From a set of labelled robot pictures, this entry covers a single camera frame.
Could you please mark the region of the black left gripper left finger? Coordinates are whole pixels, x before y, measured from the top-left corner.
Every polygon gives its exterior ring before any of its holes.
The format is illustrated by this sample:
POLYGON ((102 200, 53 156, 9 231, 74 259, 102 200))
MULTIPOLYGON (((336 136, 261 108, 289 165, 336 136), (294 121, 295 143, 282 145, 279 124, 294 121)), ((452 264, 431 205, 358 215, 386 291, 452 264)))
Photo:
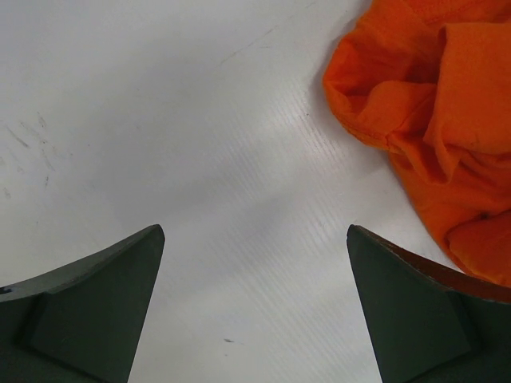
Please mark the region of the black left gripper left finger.
POLYGON ((126 382, 164 250, 152 225, 1 289, 3 382, 126 382))

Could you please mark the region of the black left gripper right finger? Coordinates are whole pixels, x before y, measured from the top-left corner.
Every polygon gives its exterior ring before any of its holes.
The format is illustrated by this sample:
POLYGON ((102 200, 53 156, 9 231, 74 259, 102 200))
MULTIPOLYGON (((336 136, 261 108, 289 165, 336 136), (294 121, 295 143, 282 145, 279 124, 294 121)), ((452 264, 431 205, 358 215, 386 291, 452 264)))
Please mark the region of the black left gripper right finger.
POLYGON ((347 250, 384 382, 508 382, 510 289, 358 225, 347 250))

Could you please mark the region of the orange t-shirt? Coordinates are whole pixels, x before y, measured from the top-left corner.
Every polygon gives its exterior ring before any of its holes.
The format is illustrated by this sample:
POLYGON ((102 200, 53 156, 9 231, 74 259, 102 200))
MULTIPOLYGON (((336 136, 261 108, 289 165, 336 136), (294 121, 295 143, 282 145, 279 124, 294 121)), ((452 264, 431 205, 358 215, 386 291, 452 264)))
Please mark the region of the orange t-shirt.
POLYGON ((386 151, 464 272, 510 284, 510 4, 374 1, 323 75, 354 137, 386 151))

